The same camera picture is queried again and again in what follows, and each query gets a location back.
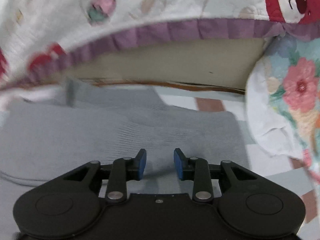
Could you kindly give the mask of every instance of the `red bear face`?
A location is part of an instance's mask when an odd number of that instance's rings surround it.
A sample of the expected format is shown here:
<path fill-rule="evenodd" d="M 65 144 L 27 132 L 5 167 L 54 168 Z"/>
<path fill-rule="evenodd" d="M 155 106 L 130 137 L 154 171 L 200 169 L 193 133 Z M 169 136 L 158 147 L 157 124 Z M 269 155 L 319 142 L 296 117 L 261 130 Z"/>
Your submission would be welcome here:
<path fill-rule="evenodd" d="M 270 21 L 308 24 L 320 20 L 320 0 L 266 0 Z"/>

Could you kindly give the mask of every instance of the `silver bolt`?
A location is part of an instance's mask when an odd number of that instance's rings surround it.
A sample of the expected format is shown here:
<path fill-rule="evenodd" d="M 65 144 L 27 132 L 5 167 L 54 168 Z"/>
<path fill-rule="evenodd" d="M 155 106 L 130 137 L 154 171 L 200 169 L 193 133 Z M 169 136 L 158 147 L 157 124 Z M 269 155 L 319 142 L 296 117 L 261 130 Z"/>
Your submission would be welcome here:
<path fill-rule="evenodd" d="M 120 191 L 112 191 L 112 192 L 108 193 L 108 198 L 110 198 L 110 199 L 117 200 L 117 199 L 120 199 L 122 197 L 123 197 L 123 193 L 120 192 Z"/>
<path fill-rule="evenodd" d="M 202 199 L 202 200 L 209 199 L 211 198 L 211 194 L 207 191 L 199 191 L 196 193 L 196 198 Z"/>

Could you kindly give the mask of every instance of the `flower center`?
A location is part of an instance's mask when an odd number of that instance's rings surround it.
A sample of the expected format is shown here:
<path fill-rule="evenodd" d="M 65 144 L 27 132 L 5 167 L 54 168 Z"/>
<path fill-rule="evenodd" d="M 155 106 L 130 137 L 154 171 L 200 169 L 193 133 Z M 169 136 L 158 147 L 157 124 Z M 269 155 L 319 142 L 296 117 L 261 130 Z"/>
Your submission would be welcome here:
<path fill-rule="evenodd" d="M 304 93 L 306 90 L 307 90 L 306 82 L 303 80 L 298 81 L 296 91 L 299 93 Z"/>

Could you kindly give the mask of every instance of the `beige wall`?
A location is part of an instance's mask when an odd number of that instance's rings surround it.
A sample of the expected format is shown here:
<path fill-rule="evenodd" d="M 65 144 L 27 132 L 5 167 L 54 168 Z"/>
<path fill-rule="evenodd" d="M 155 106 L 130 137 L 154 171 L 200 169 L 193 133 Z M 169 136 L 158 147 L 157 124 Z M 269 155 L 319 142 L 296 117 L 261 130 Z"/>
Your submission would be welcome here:
<path fill-rule="evenodd" d="M 183 82 L 244 89 L 263 52 L 263 39 L 174 42 L 103 55 L 68 75 Z"/>

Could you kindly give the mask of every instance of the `floral fabric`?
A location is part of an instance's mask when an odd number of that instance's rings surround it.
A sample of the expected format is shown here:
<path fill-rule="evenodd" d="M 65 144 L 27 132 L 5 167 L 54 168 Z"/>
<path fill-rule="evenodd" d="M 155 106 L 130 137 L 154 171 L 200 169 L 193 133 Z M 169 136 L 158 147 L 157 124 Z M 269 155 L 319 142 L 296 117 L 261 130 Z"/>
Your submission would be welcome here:
<path fill-rule="evenodd" d="M 320 185 L 320 39 L 278 37 L 263 62 L 269 105 L 290 122 L 303 149 L 303 162 Z"/>

